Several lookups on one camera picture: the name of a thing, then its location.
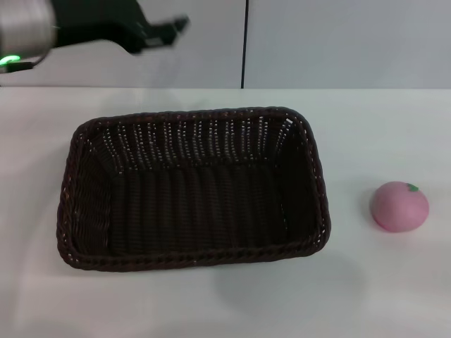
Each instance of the dark brown wicker basket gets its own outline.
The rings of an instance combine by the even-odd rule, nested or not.
[[[276,261],[329,233],[314,137],[290,109],[97,118],[73,135],[56,236],[74,268]]]

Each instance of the basket rim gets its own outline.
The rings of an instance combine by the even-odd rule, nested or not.
[[[270,245],[262,247],[240,247],[240,248],[223,248],[223,249],[205,249],[202,251],[189,251],[179,252],[172,251],[166,253],[151,253],[147,255],[129,255],[129,256],[101,256],[101,255],[88,255],[80,253],[72,243],[70,220],[73,208],[70,208],[71,203],[66,203],[70,197],[68,191],[72,191],[77,182],[77,172],[80,165],[80,158],[84,148],[84,142],[89,141],[93,137],[93,133],[102,132],[108,127],[122,124],[132,123],[163,123],[163,122],[180,122],[191,120],[232,120],[241,118],[255,118],[260,116],[273,116],[277,118],[287,117],[297,123],[298,128],[304,132],[301,132],[303,141],[306,142],[304,148],[304,155],[307,157],[307,163],[309,163],[310,180],[314,189],[314,198],[319,208],[319,215],[316,215],[316,222],[321,223],[325,231],[319,234],[320,229],[316,228],[316,231],[311,237],[317,238],[320,235],[320,241],[315,242],[314,245],[310,244],[307,250],[304,250],[304,246],[307,243],[311,243],[311,238],[303,241],[290,242],[286,244]],[[318,149],[316,142],[311,131],[310,124],[305,118],[289,108],[285,107],[249,107],[249,108],[223,108],[216,110],[201,110],[201,111],[165,111],[160,113],[138,113],[129,115],[120,115],[114,117],[101,117],[83,123],[77,128],[73,134],[73,138],[70,143],[70,150],[68,158],[66,160],[66,169],[63,176],[63,182],[61,185],[60,203],[58,205],[57,216],[57,229],[56,236],[58,239],[58,250],[65,262],[74,268],[82,268],[85,270],[107,270],[107,271],[119,271],[119,270],[146,270],[146,265],[155,266],[156,264],[167,264],[167,260],[177,261],[182,263],[186,257],[198,257],[195,260],[194,265],[211,265],[207,256],[225,254],[229,255],[226,260],[239,263],[238,256],[244,257],[243,261],[253,261],[252,259],[246,260],[246,257],[250,257],[253,254],[261,254],[264,251],[274,252],[273,258],[287,258],[288,256],[309,256],[315,252],[321,250],[327,243],[330,237],[330,216],[328,212],[328,201],[326,196],[326,187],[323,178],[323,171],[321,162],[319,160]],[[126,264],[133,265],[131,269],[120,269],[121,266]]]

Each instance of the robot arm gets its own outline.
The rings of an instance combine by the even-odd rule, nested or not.
[[[31,69],[53,48],[99,39],[130,54],[171,46],[188,23],[150,24],[136,0],[0,0],[0,73]]]

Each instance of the woven wicker texture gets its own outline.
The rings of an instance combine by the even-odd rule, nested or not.
[[[73,136],[56,235],[74,268],[276,261],[317,252],[329,233],[316,144],[295,111],[97,118]]]

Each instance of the green led light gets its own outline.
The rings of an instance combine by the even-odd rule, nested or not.
[[[0,60],[0,65],[6,65],[7,63],[10,62],[16,62],[20,60],[20,56],[17,55],[9,55],[9,56],[5,56],[4,58],[2,58]]]

